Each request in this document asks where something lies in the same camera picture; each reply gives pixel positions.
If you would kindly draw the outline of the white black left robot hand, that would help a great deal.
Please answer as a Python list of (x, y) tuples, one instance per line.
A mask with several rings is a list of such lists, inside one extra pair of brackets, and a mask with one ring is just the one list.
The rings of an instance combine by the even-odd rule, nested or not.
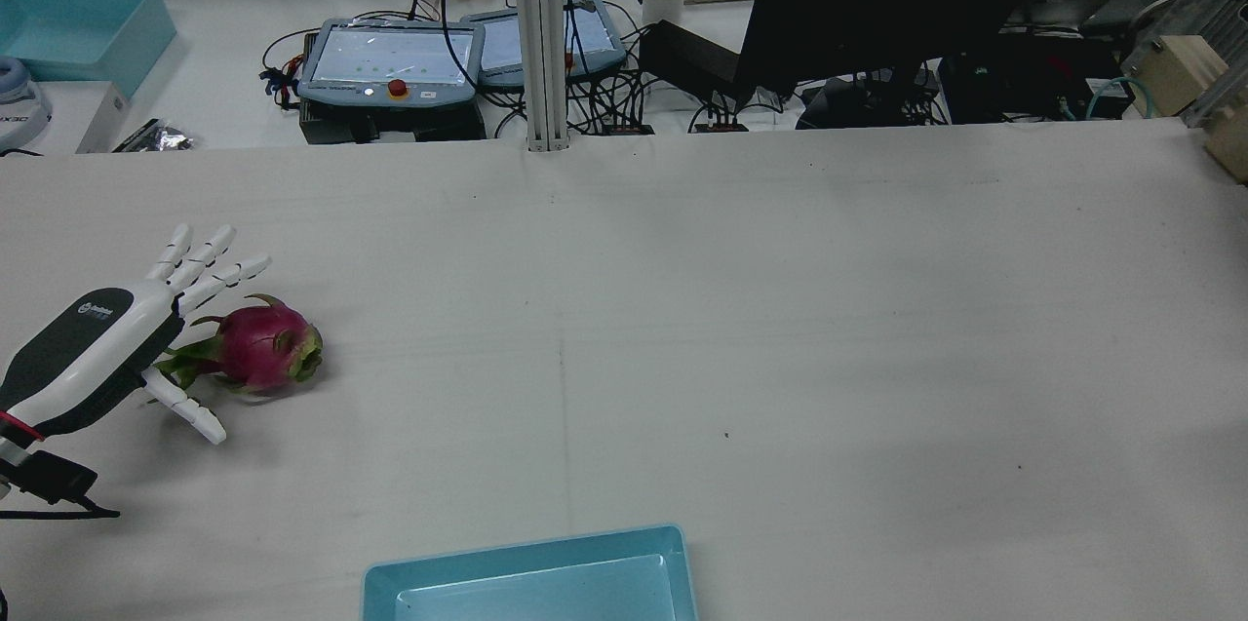
[(137, 389), (221, 444), (226, 430), (213, 412), (155, 363), (191, 310), (270, 266), (268, 254), (223, 261), (235, 234), (223, 224), (193, 243), (190, 226), (178, 224), (142, 279), (84, 293), (27, 340), (2, 377), (2, 451), (25, 455), (36, 441), (91, 426)]

